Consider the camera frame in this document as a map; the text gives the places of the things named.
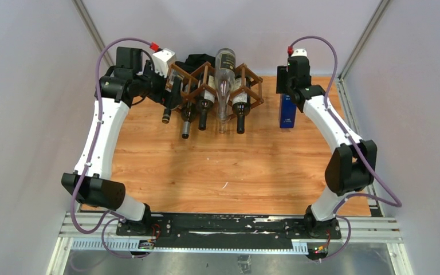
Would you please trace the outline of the small clear liquor bottle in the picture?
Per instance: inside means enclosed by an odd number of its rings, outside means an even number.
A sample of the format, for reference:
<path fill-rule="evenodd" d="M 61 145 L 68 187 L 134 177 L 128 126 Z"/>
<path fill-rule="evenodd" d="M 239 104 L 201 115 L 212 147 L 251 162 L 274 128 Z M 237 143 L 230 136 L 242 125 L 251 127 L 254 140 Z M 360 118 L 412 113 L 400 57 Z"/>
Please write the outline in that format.
<path fill-rule="evenodd" d="M 170 103 L 171 87 L 173 85 L 174 80 L 182 80 L 182 78 L 180 78 L 178 74 L 172 75 L 170 77 L 170 80 L 167 83 L 167 84 L 170 84 L 170 87 L 169 88 L 165 88 L 165 90 L 163 92 L 163 103 L 162 103 L 162 105 L 164 106 L 164 111 L 163 111 L 163 116 L 162 116 L 162 123 L 164 123 L 164 124 L 168 124 L 170 122 L 170 117 L 171 117 L 171 114 L 172 114 L 172 111 L 169 109 L 169 103 Z"/>

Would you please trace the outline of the dark wine bottle silver cap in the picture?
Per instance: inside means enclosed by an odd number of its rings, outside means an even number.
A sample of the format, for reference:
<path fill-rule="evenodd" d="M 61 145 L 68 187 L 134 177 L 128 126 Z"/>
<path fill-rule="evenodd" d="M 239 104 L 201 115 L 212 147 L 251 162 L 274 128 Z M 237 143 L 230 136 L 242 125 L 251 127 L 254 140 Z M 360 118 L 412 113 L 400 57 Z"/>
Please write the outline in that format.
<path fill-rule="evenodd" d="M 180 114 L 183 120 L 182 138 L 188 139 L 190 136 L 191 123 L 195 120 L 197 116 L 195 103 L 193 103 L 192 101 L 187 101 L 183 105 Z"/>

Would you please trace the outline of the blue square water bottle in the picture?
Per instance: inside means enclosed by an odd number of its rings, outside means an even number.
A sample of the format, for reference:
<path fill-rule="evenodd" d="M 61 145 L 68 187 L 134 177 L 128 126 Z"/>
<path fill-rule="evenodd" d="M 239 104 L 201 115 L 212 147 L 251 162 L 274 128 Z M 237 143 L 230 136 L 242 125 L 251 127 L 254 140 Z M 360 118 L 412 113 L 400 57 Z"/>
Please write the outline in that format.
<path fill-rule="evenodd" d="M 295 126 L 297 107 L 291 102 L 290 96 L 280 94 L 278 124 L 281 129 L 291 129 Z"/>

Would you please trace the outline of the clear wine bottle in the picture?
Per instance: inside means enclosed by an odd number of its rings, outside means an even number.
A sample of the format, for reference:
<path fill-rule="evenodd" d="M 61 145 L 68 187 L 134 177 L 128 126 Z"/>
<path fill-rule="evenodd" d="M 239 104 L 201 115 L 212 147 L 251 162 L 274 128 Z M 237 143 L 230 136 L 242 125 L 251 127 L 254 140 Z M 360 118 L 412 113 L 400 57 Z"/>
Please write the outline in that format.
<path fill-rule="evenodd" d="M 217 120 L 219 133 L 225 133 L 228 122 L 227 104 L 235 81 L 235 53 L 222 48 L 215 57 L 215 88 L 217 90 Z"/>

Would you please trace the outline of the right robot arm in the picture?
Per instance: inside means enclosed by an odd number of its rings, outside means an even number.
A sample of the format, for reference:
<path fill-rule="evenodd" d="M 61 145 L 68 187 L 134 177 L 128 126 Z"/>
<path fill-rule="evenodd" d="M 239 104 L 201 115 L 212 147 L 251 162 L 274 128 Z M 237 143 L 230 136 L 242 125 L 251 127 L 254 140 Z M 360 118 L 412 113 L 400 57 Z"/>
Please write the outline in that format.
<path fill-rule="evenodd" d="M 303 217 L 306 235 L 319 239 L 337 226 L 336 214 L 349 195 L 373 183 L 369 169 L 375 167 L 377 146 L 352 131 L 332 106 L 327 92 L 312 84 L 307 56 L 292 54 L 286 65 L 277 68 L 277 89 L 315 124 L 331 150 L 324 173 L 326 187 Z"/>

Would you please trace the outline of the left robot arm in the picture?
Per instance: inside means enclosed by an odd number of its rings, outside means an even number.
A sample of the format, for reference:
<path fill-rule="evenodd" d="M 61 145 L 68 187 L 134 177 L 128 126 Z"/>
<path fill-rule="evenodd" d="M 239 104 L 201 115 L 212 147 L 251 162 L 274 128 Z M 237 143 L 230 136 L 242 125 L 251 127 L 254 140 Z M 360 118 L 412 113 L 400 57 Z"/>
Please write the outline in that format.
<path fill-rule="evenodd" d="M 176 54 L 159 49 L 142 62 L 142 49 L 118 47 L 116 63 L 99 77 L 93 122 L 72 173 L 63 173 L 61 184 L 80 204 L 101 207 L 130 222 L 140 237 L 152 231 L 148 204 L 127 195 L 125 185 L 112 181 L 112 161 L 124 120 L 136 97 L 147 97 L 167 109 L 182 104 L 179 80 L 167 90 L 167 76 Z"/>

